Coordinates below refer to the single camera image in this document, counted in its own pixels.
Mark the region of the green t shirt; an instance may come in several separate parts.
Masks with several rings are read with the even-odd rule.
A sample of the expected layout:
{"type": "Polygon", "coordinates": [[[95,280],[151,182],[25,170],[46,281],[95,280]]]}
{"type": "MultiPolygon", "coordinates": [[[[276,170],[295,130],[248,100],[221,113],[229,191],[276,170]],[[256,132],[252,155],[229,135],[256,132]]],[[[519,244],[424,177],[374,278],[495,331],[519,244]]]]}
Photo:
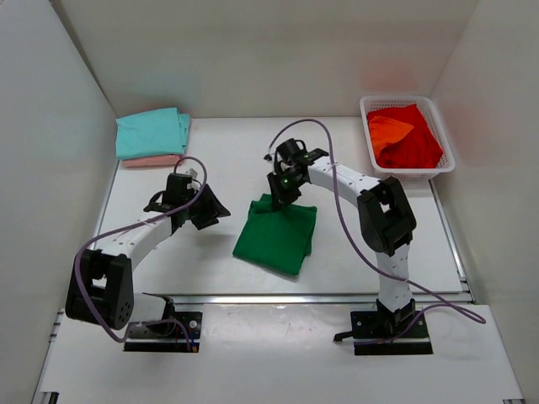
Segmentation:
{"type": "Polygon", "coordinates": [[[317,222],[315,206],[287,205],[274,210],[269,194],[253,200],[232,251],[235,258],[288,277],[299,275],[312,253],[317,222]]]}

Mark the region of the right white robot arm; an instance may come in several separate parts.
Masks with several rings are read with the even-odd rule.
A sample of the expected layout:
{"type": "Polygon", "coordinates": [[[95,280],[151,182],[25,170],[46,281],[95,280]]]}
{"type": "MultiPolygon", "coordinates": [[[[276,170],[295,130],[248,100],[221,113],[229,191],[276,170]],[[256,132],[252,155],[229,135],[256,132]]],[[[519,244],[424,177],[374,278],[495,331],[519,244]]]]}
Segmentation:
{"type": "Polygon", "coordinates": [[[357,209],[363,240],[376,254],[377,326],[388,338],[398,336],[415,312],[408,252],[417,226],[400,182],[368,177],[335,162],[322,149],[308,151],[304,141],[293,138],[267,153],[264,160],[273,164],[267,179],[274,210],[295,202],[306,183],[332,192],[336,203],[344,199],[357,209]]]}

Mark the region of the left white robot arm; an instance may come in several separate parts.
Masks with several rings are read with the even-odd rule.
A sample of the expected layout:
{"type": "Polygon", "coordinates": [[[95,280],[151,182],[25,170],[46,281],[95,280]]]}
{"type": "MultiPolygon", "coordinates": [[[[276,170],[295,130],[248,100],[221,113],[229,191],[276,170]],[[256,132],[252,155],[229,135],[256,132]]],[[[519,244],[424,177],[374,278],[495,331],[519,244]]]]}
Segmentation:
{"type": "Polygon", "coordinates": [[[200,231],[230,214],[211,187],[198,184],[193,173],[169,174],[165,190],[149,199],[136,228],[119,231],[99,249],[84,248],[75,259],[67,317],[104,324],[110,331],[135,323],[158,335],[170,333],[176,324],[172,300],[135,293],[136,267],[186,222],[200,231]]]}

